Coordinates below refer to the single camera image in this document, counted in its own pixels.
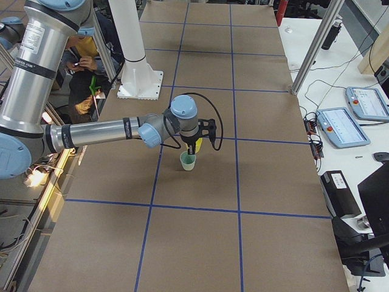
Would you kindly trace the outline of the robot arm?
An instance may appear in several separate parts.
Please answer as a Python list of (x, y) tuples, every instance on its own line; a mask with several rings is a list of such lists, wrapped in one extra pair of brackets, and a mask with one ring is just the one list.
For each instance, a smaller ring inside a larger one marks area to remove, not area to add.
[[(92, 121), (91, 80), (96, 79), (104, 94), (110, 92), (111, 84), (97, 51), (77, 47), (93, 26), (91, 1), (26, 1), (24, 9), (29, 21), (1, 100), (1, 178), (21, 175), (51, 153), (125, 139), (140, 139), (153, 148), (179, 134), (189, 152), (195, 152), (204, 121), (186, 94), (175, 97), (162, 114)], [(71, 122), (43, 125), (42, 115), (60, 64), (72, 72)]]

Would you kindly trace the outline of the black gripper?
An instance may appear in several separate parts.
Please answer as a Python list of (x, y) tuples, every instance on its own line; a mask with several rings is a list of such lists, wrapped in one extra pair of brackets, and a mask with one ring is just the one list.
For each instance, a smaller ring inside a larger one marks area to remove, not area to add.
[(188, 155), (196, 154), (196, 141), (201, 138), (199, 136), (183, 136), (181, 135), (182, 141), (187, 145)]

